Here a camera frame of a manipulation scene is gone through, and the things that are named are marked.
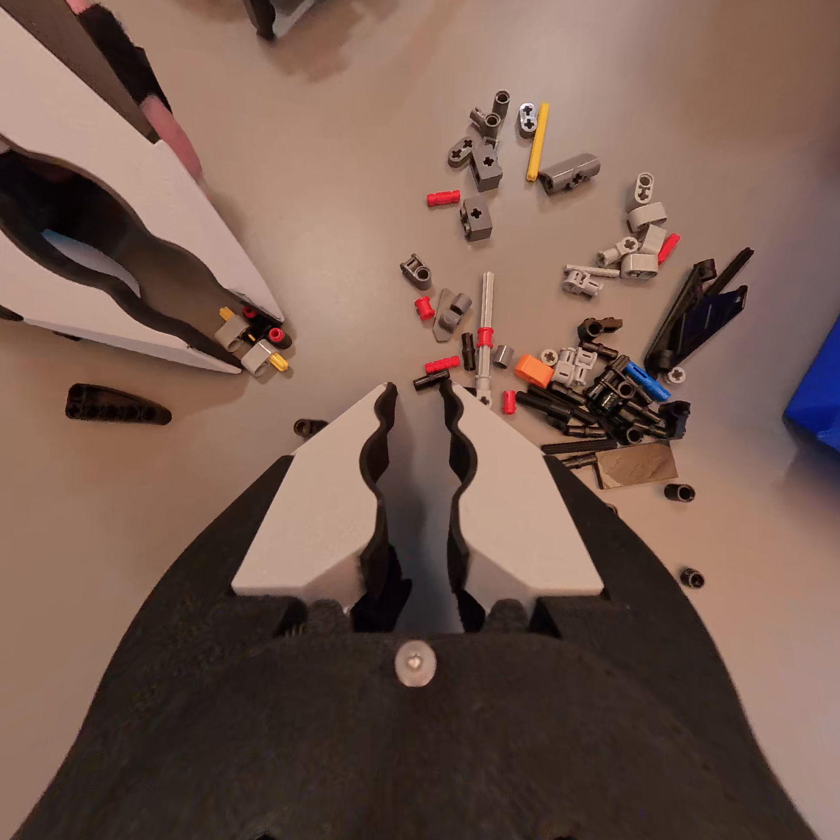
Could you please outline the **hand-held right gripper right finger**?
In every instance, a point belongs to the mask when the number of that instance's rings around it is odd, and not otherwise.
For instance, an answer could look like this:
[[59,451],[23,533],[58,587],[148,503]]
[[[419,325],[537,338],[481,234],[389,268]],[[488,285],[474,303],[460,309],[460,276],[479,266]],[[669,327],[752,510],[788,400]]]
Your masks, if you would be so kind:
[[459,480],[448,577],[462,603],[594,596],[604,584],[541,450],[461,385],[440,386]]

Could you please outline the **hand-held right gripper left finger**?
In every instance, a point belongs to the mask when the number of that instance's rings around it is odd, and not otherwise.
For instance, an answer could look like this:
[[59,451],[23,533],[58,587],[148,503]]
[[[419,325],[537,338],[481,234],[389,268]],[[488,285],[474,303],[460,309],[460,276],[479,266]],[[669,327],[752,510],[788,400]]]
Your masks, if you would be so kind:
[[238,595],[334,600],[384,591],[389,542],[378,479],[389,466],[393,383],[376,386],[300,446],[232,586]]

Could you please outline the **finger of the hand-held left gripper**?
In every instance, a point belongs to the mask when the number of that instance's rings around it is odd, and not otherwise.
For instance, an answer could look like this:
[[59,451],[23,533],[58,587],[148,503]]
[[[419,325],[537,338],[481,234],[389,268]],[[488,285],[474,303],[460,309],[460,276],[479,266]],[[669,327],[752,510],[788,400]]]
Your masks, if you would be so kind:
[[1,233],[2,320],[209,371],[241,364],[190,324],[166,316],[121,279],[78,264],[37,234]]
[[5,144],[96,182],[151,235],[199,259],[222,287],[285,319],[266,280],[166,142],[149,140],[7,10],[1,59]]

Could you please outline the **small yellow-axle lego assembly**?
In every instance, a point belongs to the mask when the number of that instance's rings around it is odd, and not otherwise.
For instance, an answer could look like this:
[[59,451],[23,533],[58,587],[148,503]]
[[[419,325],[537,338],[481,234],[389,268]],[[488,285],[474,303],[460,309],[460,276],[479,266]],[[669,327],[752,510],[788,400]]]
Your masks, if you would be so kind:
[[218,314],[223,324],[215,333],[216,342],[230,353],[243,350],[239,361],[248,373],[260,376],[271,369],[288,371],[283,354],[293,339],[283,321],[253,306],[222,307]]

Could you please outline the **pile of lego pieces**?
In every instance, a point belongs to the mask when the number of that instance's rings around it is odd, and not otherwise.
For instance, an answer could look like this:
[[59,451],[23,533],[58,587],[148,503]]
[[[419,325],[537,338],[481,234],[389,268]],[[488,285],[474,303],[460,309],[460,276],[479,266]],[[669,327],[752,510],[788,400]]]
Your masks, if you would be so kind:
[[[473,108],[469,119],[480,140],[468,135],[448,152],[450,166],[470,164],[480,193],[496,189],[501,180],[498,134],[510,101],[509,92],[500,90],[490,112]],[[599,174],[602,161],[584,152],[538,168],[549,112],[546,102],[539,108],[532,102],[523,103],[518,111],[518,131],[531,143],[527,181],[539,182],[546,194],[553,196],[590,182]],[[654,201],[654,195],[655,177],[642,171],[626,212],[627,232],[615,245],[599,251],[592,266],[565,266],[560,283],[563,293],[594,300],[605,279],[641,283],[657,276],[680,236],[667,230],[668,214],[661,202]],[[686,359],[743,310],[748,287],[726,289],[753,253],[744,248],[720,273],[714,259],[693,265],[641,364],[598,341],[622,328],[620,318],[589,317],[577,328],[577,346],[545,350],[539,356],[524,354],[512,370],[528,388],[504,392],[503,413],[509,416],[518,406],[525,406],[544,415],[548,425],[568,438],[542,447],[549,465],[555,466],[556,461],[568,469],[593,466],[602,490],[675,480],[671,445],[685,436],[690,404],[673,399],[663,383],[683,382]],[[486,406],[492,404],[492,369],[507,369],[512,364],[507,345],[494,347],[494,283],[491,273],[483,276],[478,329],[461,336],[464,368],[476,374],[476,388],[465,393]],[[422,319],[435,316],[433,331],[446,340],[467,314],[470,299],[449,295],[440,300],[435,311],[427,296],[418,299],[416,306]]]

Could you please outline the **black curved lego beam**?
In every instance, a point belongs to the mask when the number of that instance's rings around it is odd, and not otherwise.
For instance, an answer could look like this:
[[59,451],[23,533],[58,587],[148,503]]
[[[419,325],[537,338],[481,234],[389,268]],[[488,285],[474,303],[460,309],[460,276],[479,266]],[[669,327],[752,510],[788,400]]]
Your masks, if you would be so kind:
[[104,385],[76,383],[68,391],[65,414],[88,422],[165,426],[172,412],[145,397]]

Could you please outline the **person's left hand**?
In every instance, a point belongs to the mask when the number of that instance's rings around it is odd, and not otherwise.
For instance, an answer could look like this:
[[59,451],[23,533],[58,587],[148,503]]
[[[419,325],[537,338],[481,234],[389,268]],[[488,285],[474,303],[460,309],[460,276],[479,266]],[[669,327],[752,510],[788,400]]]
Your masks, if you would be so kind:
[[167,143],[196,182],[203,178],[202,164],[182,126],[156,95],[150,94],[140,108],[160,139]]

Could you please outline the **blue plastic bin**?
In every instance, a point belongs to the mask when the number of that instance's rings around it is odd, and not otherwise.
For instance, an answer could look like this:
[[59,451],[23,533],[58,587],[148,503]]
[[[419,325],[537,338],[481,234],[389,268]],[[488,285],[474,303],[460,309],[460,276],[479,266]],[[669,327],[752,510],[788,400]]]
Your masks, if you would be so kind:
[[839,452],[839,321],[836,320],[784,409],[794,430]]

